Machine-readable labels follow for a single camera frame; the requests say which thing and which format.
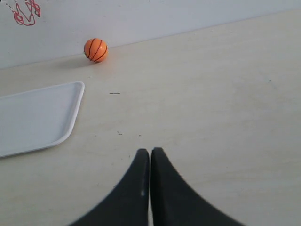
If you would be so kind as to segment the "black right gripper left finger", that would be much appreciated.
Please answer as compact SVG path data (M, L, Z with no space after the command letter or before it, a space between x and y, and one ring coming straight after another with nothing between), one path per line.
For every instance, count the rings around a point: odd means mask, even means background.
M113 190L72 226L147 226L149 224L150 156L139 149Z

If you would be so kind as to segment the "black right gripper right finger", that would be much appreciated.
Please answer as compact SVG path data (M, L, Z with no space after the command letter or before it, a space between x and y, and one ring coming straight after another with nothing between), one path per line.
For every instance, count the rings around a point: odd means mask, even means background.
M151 153L150 196L155 226L241 226L198 195L176 171L163 148Z

